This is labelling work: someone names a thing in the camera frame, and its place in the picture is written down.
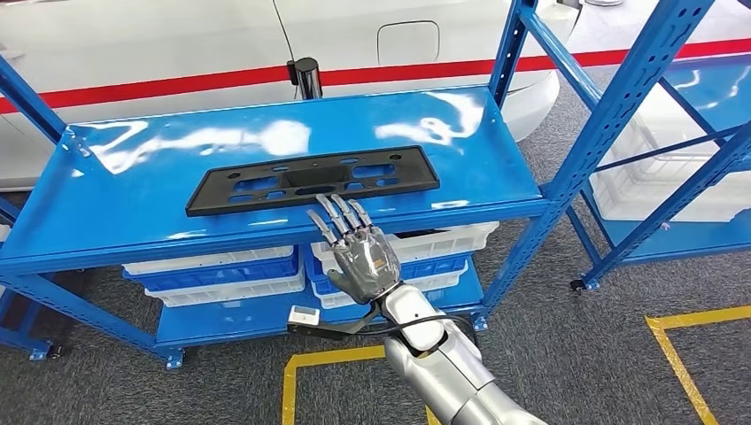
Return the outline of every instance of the caster wheel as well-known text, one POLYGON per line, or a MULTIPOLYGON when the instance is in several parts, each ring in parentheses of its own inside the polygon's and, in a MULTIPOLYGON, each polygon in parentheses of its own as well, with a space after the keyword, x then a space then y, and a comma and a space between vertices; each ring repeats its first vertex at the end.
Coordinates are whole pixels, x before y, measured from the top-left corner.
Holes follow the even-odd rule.
POLYGON ((576 279, 575 281, 571 281, 569 283, 569 286, 571 287, 571 290, 573 290, 574 292, 581 292, 583 290, 586 290, 585 281, 581 279, 576 279))
POLYGON ((59 359, 63 356, 62 345, 51 345, 50 350, 47 352, 47 359, 59 359))

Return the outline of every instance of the red stripe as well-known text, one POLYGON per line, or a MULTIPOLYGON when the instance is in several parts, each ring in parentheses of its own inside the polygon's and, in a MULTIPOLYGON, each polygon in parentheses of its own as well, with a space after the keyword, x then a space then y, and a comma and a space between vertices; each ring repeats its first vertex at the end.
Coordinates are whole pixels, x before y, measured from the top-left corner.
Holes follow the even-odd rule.
MULTIPOLYGON (((677 54, 678 58, 729 55, 751 52, 751 38, 721 42, 697 42, 685 45, 677 54)), ((628 50, 607 50, 577 53, 574 58, 582 66, 618 65, 623 62, 628 50)), ((378 66, 360 69, 338 69, 321 72, 324 86, 361 84, 367 82, 426 80, 431 78, 483 75, 492 70, 493 61, 470 60, 406 66, 378 66)), ((539 71, 555 69, 547 56, 519 59, 517 71, 539 71)), ((209 73, 190 77, 168 78, 165 80, 130 82, 111 86, 85 89, 60 90, 42 93, 42 99, 52 108, 65 108, 84 104, 103 104, 123 100, 141 99, 193 93, 197 91, 227 89, 232 87, 287 81, 286 66, 246 69, 226 73, 209 73)), ((16 109, 5 99, 0 99, 0 113, 15 112, 16 109)))

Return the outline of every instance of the gray carpet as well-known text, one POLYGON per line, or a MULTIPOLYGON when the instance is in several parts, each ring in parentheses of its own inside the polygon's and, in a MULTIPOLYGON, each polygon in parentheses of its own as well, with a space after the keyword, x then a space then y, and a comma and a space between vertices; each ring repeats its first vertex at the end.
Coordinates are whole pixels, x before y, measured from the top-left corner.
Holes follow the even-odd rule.
MULTIPOLYGON (((593 70, 599 82, 612 73, 593 70)), ((545 123, 521 143, 549 179, 585 119, 564 87, 545 123)), ((522 229, 503 223, 475 255, 488 282, 522 229)), ((545 242, 481 333, 485 362, 512 398, 551 424, 699 424, 644 316, 751 304, 751 256, 734 254, 610 274, 599 290, 572 293, 588 262, 567 220, 545 242)), ((63 274, 61 284, 153 331, 159 311, 116 268, 63 274)), ((669 331, 716 418, 751 423, 751 327, 736 321, 669 331)), ((54 312, 35 329, 69 353, 31 363, 0 348, 2 424, 274 424, 281 420, 283 368, 294 353, 378 344, 298 336, 189 349, 185 366, 160 361, 54 312)), ((298 371, 298 424, 426 423, 424 406, 382 359, 298 371)))

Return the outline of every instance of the robot forearm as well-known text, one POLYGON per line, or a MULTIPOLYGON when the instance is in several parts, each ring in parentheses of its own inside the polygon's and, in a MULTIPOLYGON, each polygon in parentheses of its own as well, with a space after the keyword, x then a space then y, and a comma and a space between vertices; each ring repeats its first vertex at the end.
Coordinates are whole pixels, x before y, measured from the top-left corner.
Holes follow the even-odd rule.
MULTIPOLYGON (((403 285, 383 303, 383 313, 390 318, 394 316, 390 306, 399 304, 390 301, 396 298, 409 299, 409 303, 400 305, 411 311, 424 311, 422 305, 430 305, 417 288, 403 285)), ((452 321, 421 323, 402 332, 403 337, 386 338, 386 359, 444 425, 545 425, 498 388, 495 377, 482 363, 480 351, 452 321), (411 329, 424 341, 432 333, 420 329, 427 324, 440 326, 441 335, 429 351, 416 350, 408 332, 411 329)))

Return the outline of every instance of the blue plastic bin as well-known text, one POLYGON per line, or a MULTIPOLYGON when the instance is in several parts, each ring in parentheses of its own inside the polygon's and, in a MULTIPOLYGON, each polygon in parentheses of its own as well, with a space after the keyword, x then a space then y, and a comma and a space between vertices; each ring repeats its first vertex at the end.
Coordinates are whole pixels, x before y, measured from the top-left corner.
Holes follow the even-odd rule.
POLYGON ((148 291, 178 290, 218 283, 257 281, 290 277, 298 274, 299 249, 290 256, 276 259, 259 259, 218 266, 186 268, 168 272, 130 274, 123 270, 126 279, 140 282, 148 291))

